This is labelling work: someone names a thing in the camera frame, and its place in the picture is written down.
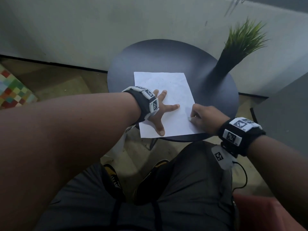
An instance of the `black drawstring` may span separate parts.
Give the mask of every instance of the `black drawstring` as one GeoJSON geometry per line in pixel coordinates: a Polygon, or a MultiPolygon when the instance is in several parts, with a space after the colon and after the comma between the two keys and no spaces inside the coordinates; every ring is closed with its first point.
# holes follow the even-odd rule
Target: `black drawstring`
{"type": "Polygon", "coordinates": [[[154,215],[155,215],[155,229],[156,231],[162,231],[163,230],[163,222],[161,220],[161,213],[158,206],[157,201],[152,201],[152,205],[154,208],[154,215]]]}
{"type": "Polygon", "coordinates": [[[110,227],[112,230],[116,228],[116,223],[118,221],[121,203],[122,203],[121,200],[117,199],[113,207],[113,211],[112,211],[111,219],[110,219],[110,227]]]}

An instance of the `black cable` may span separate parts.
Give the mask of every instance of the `black cable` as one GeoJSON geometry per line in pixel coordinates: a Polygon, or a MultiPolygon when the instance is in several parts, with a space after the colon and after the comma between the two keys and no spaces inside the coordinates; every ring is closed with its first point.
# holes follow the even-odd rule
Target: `black cable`
{"type": "Polygon", "coordinates": [[[233,163],[234,163],[234,164],[238,164],[239,166],[242,167],[242,169],[244,170],[245,176],[246,176],[246,182],[245,182],[245,185],[244,185],[244,186],[234,188],[233,191],[232,191],[232,193],[233,193],[236,189],[242,189],[242,188],[244,188],[245,186],[247,186],[247,182],[248,182],[247,173],[246,173],[244,167],[243,167],[240,163],[238,163],[238,162],[236,162],[236,161],[233,161],[233,163]]]}

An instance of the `round table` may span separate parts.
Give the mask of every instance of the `round table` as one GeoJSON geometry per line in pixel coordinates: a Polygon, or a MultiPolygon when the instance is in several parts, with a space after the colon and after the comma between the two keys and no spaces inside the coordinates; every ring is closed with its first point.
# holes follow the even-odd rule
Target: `round table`
{"type": "MultiPolygon", "coordinates": [[[[181,72],[186,76],[195,103],[213,105],[233,118],[238,109],[238,90],[230,74],[214,73],[217,60],[207,52],[174,40],[145,40],[125,48],[108,70],[109,92],[121,92],[135,85],[134,72],[181,72]]],[[[162,137],[176,142],[193,142],[209,138],[207,133],[162,137]]]]}

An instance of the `baseboard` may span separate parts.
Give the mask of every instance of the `baseboard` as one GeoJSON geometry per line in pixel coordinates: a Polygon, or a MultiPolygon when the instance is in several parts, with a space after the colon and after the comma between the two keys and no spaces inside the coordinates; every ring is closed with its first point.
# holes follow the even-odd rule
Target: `baseboard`
{"type": "MultiPolygon", "coordinates": [[[[108,73],[107,70],[101,70],[101,69],[91,69],[87,67],[82,67],[82,66],[71,66],[71,65],[65,65],[65,64],[60,64],[60,63],[55,63],[55,62],[42,62],[42,61],[37,61],[37,60],[32,60],[32,59],[25,59],[25,58],[17,58],[17,57],[12,57],[12,56],[6,56],[6,55],[1,55],[0,58],[10,58],[10,59],[15,59],[15,60],[20,60],[20,61],[25,61],[25,62],[34,62],[34,63],[41,63],[45,65],[52,65],[52,66],[62,66],[62,67],[68,67],[68,68],[74,68],[74,69],[83,69],[83,70],[88,70],[88,71],[96,71],[100,73],[108,73]]],[[[245,95],[245,96],[250,96],[250,97],[257,97],[257,98],[263,98],[267,99],[267,96],[261,96],[261,95],[253,95],[253,94],[247,94],[247,93],[238,93],[239,95],[245,95]]]]}
{"type": "Polygon", "coordinates": [[[32,59],[17,58],[17,57],[11,57],[11,56],[1,55],[1,54],[0,54],[0,58],[9,58],[9,59],[15,59],[15,60],[20,60],[20,61],[25,61],[25,62],[34,62],[34,63],[40,63],[40,64],[45,64],[45,65],[51,65],[51,66],[61,66],[61,67],[68,67],[68,68],[73,68],[73,69],[83,69],[87,71],[108,73],[107,70],[91,69],[91,68],[82,67],[82,66],[71,66],[71,65],[65,65],[65,64],[55,63],[55,62],[42,62],[42,61],[37,61],[37,60],[32,60],[32,59]]]}
{"type": "Polygon", "coordinates": [[[253,120],[255,123],[258,123],[257,118],[256,118],[256,115],[254,114],[253,108],[250,108],[250,112],[251,112],[252,120],[253,120]]]}

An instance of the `hand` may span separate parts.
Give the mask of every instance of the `hand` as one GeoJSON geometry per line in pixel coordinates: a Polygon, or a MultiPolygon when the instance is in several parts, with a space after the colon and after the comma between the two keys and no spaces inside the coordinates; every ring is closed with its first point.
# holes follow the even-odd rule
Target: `hand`
{"type": "Polygon", "coordinates": [[[219,128],[230,118],[214,106],[194,104],[190,114],[191,122],[205,132],[216,135],[219,128]]]}
{"type": "Polygon", "coordinates": [[[180,107],[179,104],[174,104],[174,105],[165,105],[163,104],[163,100],[165,99],[167,95],[167,91],[163,90],[162,93],[158,95],[159,90],[154,90],[155,97],[158,98],[159,100],[159,110],[158,112],[154,115],[149,117],[149,121],[152,122],[155,125],[155,130],[160,136],[165,135],[165,129],[163,124],[161,123],[161,118],[163,117],[165,112],[172,112],[180,107]]]}

